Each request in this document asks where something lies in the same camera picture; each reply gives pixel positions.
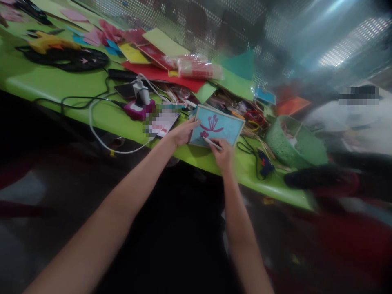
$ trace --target smartphone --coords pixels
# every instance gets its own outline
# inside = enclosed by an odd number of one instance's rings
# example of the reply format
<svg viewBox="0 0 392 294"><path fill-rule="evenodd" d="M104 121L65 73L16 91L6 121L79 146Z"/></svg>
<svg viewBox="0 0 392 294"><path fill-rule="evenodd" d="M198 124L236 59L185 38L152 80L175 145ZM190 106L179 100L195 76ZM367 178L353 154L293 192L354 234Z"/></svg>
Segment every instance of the smartphone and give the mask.
<svg viewBox="0 0 392 294"><path fill-rule="evenodd" d="M131 83L114 86L114 90L124 99L130 100L135 98L134 87Z"/></svg>

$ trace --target right hand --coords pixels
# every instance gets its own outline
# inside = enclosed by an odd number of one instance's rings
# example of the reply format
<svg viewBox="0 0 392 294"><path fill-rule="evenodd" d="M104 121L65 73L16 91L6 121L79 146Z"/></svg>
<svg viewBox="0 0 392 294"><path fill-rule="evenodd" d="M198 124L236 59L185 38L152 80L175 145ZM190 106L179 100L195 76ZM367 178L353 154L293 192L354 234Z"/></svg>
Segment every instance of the right hand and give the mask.
<svg viewBox="0 0 392 294"><path fill-rule="evenodd" d="M211 147L212 153L215 156L216 164L220 168L220 171L222 173L231 172L234 161L233 146L231 146L226 139L211 138L210 140L222 147L222 151L219 152L219 150L214 145L209 145Z"/></svg>

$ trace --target plastic bag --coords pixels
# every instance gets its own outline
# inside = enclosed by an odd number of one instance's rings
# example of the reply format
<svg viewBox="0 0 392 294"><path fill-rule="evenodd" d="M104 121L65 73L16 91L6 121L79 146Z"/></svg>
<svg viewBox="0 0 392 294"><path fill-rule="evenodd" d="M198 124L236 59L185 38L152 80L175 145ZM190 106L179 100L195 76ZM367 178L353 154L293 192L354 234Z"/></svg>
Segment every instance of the plastic bag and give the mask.
<svg viewBox="0 0 392 294"><path fill-rule="evenodd" d="M180 78L195 78L202 80L223 80L223 70L220 65L203 62L181 60L178 63Z"/></svg>
<svg viewBox="0 0 392 294"><path fill-rule="evenodd" d="M201 54L186 54L186 55L178 55L178 56L165 56L165 61L172 66L173 69L178 68L178 63L182 60L187 60L191 62L203 62L207 63L208 59L206 56Z"/></svg>

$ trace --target left hand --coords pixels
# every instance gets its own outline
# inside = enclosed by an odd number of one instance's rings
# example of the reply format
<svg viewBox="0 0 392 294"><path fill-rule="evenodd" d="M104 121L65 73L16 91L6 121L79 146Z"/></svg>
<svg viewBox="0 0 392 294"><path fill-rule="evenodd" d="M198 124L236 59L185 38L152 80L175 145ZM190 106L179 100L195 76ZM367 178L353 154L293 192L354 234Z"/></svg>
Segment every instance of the left hand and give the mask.
<svg viewBox="0 0 392 294"><path fill-rule="evenodd" d="M191 131L200 125L201 121L195 121L195 118L191 118L190 120L182 123L181 125L175 127L173 130L171 130L165 138L168 140L171 140L176 148L180 147L181 145L184 145L185 143L188 143L189 141L189 136L191 134Z"/></svg>

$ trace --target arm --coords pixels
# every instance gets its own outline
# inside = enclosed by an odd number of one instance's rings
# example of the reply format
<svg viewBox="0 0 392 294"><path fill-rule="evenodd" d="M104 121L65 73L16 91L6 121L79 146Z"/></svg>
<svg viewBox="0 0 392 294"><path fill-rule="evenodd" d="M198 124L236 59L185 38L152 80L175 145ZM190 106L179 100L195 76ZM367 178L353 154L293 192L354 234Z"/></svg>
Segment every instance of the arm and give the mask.
<svg viewBox="0 0 392 294"><path fill-rule="evenodd" d="M263 265L252 223L242 200L233 170L233 147L223 139L211 139L222 147L211 150L219 166L225 189L226 229L229 250L245 293L273 293Z"/></svg>
<svg viewBox="0 0 392 294"><path fill-rule="evenodd" d="M110 192L24 293L92 292L123 245L166 163L199 124L190 120L169 132Z"/></svg>

